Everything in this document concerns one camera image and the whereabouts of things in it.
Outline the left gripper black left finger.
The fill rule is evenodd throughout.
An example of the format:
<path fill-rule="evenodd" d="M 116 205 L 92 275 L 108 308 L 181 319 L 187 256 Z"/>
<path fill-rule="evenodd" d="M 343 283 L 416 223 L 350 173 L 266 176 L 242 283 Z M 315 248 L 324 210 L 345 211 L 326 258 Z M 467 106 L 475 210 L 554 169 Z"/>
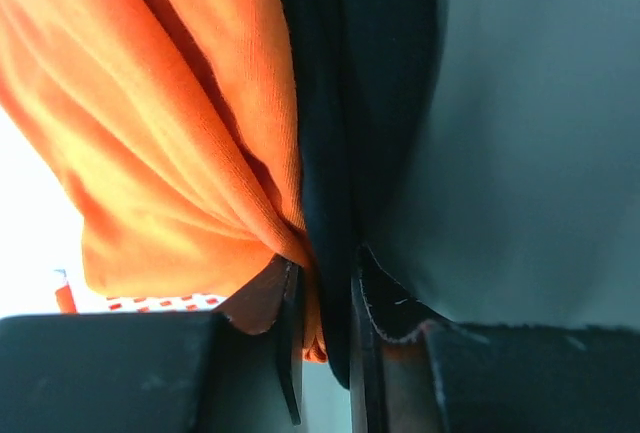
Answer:
<path fill-rule="evenodd" d="M 1 322 L 5 432 L 291 432 L 304 278 L 275 257 L 210 311 Z"/>

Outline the white plastic basket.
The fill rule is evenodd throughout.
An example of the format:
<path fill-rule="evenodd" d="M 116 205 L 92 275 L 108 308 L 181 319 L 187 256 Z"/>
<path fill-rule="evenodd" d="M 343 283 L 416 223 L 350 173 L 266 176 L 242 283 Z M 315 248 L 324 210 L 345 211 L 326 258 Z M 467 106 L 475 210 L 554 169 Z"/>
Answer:
<path fill-rule="evenodd" d="M 84 280 L 83 220 L 6 113 L 1 114 L 1 316 L 58 314 L 55 269 Z"/>

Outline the crumpled orange t-shirt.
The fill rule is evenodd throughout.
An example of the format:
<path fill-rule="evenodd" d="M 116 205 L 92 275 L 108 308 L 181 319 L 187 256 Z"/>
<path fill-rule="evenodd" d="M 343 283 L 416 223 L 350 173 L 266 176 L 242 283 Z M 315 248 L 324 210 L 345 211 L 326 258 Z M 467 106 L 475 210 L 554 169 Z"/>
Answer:
<path fill-rule="evenodd" d="M 58 308 L 63 314 L 89 313 L 163 313 L 211 311 L 224 297 L 214 294 L 192 294 L 179 297 L 104 297 L 69 281 L 64 269 L 55 269 L 54 290 Z"/>

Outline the orange t-shirt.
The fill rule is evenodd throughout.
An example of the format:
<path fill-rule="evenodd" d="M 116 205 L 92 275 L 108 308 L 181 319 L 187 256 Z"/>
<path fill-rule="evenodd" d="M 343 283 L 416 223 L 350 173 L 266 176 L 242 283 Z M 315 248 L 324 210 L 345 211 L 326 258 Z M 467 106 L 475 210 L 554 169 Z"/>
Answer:
<path fill-rule="evenodd" d="M 312 268 L 280 0 L 1 0 L 1 104 L 82 214 L 96 293 Z"/>
<path fill-rule="evenodd" d="M 163 313 L 211 311 L 224 297 L 214 294 L 192 294 L 179 297 L 104 297 L 69 281 L 64 269 L 55 269 L 54 290 L 58 308 L 63 314 L 89 313 Z"/>

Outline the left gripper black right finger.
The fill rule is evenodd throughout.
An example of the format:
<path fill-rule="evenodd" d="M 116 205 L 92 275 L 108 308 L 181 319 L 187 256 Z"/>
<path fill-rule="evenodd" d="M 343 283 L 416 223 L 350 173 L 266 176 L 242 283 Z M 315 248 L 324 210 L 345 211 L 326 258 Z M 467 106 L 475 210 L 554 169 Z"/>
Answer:
<path fill-rule="evenodd" d="M 350 393 L 357 432 L 635 432 L 639 335 L 454 323 L 358 252 Z"/>

